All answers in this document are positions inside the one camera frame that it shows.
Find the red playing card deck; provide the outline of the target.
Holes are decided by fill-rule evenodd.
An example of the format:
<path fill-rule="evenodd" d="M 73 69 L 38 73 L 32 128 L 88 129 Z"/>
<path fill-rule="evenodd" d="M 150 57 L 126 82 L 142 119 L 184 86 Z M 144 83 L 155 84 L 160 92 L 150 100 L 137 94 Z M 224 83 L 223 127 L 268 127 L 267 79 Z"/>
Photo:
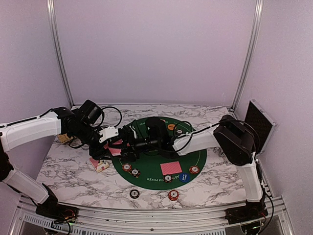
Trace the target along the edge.
<path fill-rule="evenodd" d="M 115 147 L 116 145 L 119 145 L 121 143 L 122 143 L 122 140 L 118 140 L 117 142 L 112 143 L 112 147 L 109 147 L 109 144 L 107 143 L 107 144 L 104 145 L 104 148 L 108 149 L 109 152 L 111 153 L 111 155 L 114 156 L 114 157 L 121 156 L 122 150 Z"/>

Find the red chips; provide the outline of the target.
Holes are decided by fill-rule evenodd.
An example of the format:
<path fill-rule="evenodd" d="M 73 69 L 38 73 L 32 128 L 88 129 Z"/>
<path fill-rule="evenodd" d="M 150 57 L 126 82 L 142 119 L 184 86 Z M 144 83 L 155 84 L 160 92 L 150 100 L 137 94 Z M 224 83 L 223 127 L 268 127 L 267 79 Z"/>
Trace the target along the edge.
<path fill-rule="evenodd" d="M 189 167 L 190 174 L 198 174 L 200 172 L 200 168 L 196 165 Z"/>
<path fill-rule="evenodd" d="M 126 172 L 129 172 L 132 170 L 132 165 L 131 164 L 123 164 L 122 169 Z"/>

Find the orange big blind button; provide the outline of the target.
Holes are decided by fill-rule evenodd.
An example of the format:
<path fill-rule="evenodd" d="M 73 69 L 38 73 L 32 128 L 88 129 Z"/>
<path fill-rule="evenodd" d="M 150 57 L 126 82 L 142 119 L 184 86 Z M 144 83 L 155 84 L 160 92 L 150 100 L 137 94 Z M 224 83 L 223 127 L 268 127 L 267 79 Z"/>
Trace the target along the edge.
<path fill-rule="evenodd" d="M 173 131 L 174 128 L 175 128 L 175 126 L 176 126 L 175 124 L 169 124 L 169 125 L 168 125 L 168 129 L 171 130 L 171 131 Z"/>

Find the card dealt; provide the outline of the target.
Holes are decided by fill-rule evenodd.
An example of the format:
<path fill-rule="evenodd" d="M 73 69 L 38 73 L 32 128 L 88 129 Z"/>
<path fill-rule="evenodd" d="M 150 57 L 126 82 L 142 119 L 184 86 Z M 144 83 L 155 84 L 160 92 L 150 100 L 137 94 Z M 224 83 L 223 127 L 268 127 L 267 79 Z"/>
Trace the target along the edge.
<path fill-rule="evenodd" d="M 160 167 L 161 167 L 163 176 L 182 173 L 182 169 L 178 161 L 170 162 L 170 163 L 162 163 L 160 164 Z"/>

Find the black poker chip stack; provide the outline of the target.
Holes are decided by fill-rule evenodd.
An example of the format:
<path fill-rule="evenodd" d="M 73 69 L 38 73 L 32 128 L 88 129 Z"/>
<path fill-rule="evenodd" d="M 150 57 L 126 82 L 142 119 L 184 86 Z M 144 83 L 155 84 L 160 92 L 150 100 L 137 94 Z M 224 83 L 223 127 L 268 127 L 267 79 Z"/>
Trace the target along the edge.
<path fill-rule="evenodd" d="M 140 192 L 137 189 L 133 189 L 130 191 L 130 197 L 132 199 L 137 199 L 140 196 Z"/>

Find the blue small blind button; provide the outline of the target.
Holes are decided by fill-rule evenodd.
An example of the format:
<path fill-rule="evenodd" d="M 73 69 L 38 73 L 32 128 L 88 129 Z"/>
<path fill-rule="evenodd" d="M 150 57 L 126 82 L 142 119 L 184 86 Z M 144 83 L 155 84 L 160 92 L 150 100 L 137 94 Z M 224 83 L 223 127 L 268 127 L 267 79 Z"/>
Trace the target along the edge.
<path fill-rule="evenodd" d="M 190 181 L 190 175 L 188 173 L 181 173 L 179 175 L 179 181 L 182 183 L 188 183 Z"/>

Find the red poker chip stack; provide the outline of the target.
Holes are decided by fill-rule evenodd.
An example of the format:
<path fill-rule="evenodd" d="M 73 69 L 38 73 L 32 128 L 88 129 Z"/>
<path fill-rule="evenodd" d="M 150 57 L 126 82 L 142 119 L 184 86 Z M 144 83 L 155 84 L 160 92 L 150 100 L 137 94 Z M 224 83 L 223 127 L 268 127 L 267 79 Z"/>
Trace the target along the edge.
<path fill-rule="evenodd" d="M 177 190 L 173 189 L 173 190 L 169 191 L 169 193 L 168 193 L 169 200 L 176 201 L 178 199 L 178 197 L 179 197 L 179 192 Z"/>

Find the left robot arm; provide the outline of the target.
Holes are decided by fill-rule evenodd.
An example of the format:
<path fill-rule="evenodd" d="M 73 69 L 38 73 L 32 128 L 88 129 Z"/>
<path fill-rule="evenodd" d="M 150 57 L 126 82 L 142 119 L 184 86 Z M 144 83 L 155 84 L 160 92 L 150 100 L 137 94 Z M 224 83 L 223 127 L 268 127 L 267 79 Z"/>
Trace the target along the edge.
<path fill-rule="evenodd" d="M 33 179 L 32 169 L 38 170 L 58 134 L 76 137 L 81 145 L 88 145 L 89 155 L 96 161 L 104 158 L 104 142 L 100 139 L 100 126 L 94 126 L 98 118 L 104 118 L 103 110 L 91 100 L 78 109 L 52 108 L 27 119 L 0 126 L 0 180 L 21 192 L 36 205 L 36 213 L 50 218 L 63 218 L 75 207 L 58 203 L 52 190 Z"/>

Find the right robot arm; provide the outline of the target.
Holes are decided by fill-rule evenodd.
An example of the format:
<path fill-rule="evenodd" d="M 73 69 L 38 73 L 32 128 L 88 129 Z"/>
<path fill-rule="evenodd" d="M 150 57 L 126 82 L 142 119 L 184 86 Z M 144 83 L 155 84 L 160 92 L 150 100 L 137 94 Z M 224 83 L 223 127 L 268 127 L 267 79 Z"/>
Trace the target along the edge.
<path fill-rule="evenodd" d="M 230 115 L 211 126 L 185 134 L 169 134 L 164 121 L 149 117 L 144 123 L 147 135 L 142 135 L 134 124 L 119 129 L 122 138 L 122 156 L 137 159 L 140 153 L 157 151 L 159 155 L 176 159 L 207 148 L 219 147 L 228 161 L 236 166 L 244 183 L 247 205 L 242 215 L 253 219 L 261 212 L 264 190 L 256 156 L 261 138 L 248 123 Z"/>

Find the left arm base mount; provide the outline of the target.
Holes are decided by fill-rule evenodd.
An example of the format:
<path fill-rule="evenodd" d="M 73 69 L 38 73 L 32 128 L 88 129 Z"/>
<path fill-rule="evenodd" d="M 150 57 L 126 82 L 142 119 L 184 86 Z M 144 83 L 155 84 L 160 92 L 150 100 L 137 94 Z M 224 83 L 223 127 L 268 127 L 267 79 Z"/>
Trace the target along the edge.
<path fill-rule="evenodd" d="M 56 204 L 52 208 L 38 205 L 36 214 L 57 220 L 57 222 L 75 222 L 78 209 L 72 206 Z"/>

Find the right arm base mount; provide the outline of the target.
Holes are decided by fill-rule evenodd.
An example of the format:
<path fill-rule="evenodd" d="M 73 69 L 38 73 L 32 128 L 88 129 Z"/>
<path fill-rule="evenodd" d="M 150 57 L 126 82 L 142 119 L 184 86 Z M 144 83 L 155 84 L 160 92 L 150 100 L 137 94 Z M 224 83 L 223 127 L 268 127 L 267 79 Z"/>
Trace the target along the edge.
<path fill-rule="evenodd" d="M 229 208 L 225 210 L 225 219 L 229 224 L 236 224 L 241 222 L 259 219 L 268 215 L 268 211 L 256 208 L 248 208 L 246 206 Z"/>

